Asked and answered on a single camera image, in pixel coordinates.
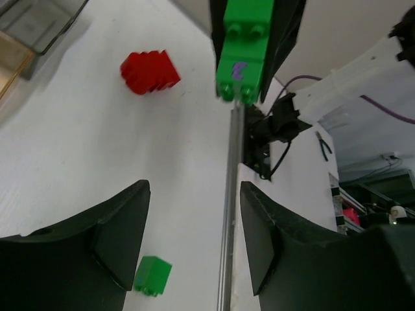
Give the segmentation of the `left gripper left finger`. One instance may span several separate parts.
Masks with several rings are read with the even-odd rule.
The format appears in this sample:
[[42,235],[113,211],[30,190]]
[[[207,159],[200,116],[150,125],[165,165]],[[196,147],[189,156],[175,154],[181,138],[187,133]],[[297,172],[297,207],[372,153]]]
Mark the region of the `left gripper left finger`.
[[150,203],[140,180],[27,236],[1,239],[2,310],[122,310]]

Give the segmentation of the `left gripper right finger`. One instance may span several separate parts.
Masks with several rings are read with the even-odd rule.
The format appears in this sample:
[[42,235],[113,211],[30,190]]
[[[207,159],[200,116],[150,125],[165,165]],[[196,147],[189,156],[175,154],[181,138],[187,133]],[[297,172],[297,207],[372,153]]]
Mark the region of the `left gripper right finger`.
[[240,189],[253,293],[262,310],[413,310],[414,226],[346,236]]

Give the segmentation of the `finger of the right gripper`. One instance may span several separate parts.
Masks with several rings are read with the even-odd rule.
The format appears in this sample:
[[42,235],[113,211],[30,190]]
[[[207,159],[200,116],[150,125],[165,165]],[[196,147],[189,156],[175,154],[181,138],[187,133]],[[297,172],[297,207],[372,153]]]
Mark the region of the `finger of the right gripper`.
[[276,0],[263,67],[260,102],[264,102],[274,75],[294,48],[306,0]]
[[220,58],[226,31],[224,28],[224,13],[227,0],[210,0],[211,39],[216,58]]

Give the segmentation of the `small green lego block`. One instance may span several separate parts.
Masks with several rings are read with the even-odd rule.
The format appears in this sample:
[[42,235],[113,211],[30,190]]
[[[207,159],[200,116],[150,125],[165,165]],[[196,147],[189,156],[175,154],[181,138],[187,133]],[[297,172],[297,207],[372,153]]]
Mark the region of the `small green lego block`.
[[157,256],[143,256],[136,270],[133,287],[147,296],[157,297],[164,292],[172,264]]

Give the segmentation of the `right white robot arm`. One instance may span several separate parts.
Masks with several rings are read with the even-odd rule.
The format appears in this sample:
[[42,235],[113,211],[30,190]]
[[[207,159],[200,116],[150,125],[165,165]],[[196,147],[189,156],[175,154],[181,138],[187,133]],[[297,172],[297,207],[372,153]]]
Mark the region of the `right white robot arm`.
[[[305,1],[211,1],[211,39],[216,57],[216,92],[244,106],[264,102],[271,81],[293,50]],[[414,10],[388,35],[350,63],[277,100],[272,125],[310,126],[346,99],[369,100],[372,89],[414,74]]]

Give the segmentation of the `red lego block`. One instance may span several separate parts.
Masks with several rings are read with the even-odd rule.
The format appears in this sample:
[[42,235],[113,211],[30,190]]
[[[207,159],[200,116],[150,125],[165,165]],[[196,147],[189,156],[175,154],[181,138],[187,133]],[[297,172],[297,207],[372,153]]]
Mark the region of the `red lego block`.
[[132,52],[121,64],[120,73],[126,86],[138,95],[172,88],[181,80],[166,50]]

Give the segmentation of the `pliers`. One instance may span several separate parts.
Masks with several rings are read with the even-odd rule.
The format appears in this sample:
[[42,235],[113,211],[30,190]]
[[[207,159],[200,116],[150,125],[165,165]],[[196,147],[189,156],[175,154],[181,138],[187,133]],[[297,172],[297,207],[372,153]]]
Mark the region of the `pliers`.
[[331,155],[333,153],[332,152],[332,149],[326,143],[326,141],[323,139],[323,137],[321,136],[320,132],[316,131],[315,134],[316,134],[316,136],[318,138],[318,142],[320,144],[320,149],[321,149],[322,155],[323,155],[325,161],[328,162],[329,161],[328,155]]

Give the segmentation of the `grey container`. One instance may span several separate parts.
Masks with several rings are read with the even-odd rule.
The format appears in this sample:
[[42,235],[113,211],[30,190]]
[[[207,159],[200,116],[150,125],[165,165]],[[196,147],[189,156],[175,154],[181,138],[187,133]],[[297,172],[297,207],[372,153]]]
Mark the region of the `grey container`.
[[1,31],[34,53],[21,77],[30,80],[66,37],[88,0],[1,1]]

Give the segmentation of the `orange container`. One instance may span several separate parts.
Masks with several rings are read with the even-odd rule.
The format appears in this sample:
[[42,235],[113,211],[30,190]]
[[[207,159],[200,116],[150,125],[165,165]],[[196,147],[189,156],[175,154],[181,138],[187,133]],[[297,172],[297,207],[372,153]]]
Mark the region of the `orange container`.
[[1,32],[1,102],[33,57],[29,48]]

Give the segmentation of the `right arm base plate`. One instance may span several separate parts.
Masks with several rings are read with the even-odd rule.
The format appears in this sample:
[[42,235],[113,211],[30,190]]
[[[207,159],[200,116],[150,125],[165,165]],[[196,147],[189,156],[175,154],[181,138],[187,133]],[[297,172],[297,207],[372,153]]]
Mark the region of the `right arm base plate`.
[[[294,93],[277,99],[266,116],[258,107],[249,106],[244,113],[243,164],[271,180],[287,155],[292,141],[311,127],[300,120],[300,111],[294,107]],[[271,166],[270,144],[280,141],[287,147],[274,167]]]

